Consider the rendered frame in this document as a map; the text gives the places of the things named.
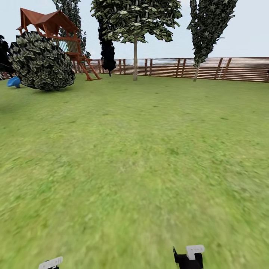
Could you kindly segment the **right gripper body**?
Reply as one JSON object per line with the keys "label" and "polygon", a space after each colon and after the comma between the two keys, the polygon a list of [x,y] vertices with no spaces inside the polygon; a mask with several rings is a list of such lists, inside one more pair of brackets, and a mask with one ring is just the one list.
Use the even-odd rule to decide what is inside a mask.
{"label": "right gripper body", "polygon": [[186,254],[179,254],[179,267],[180,269],[203,269],[202,255],[195,253],[195,260],[189,260]]}

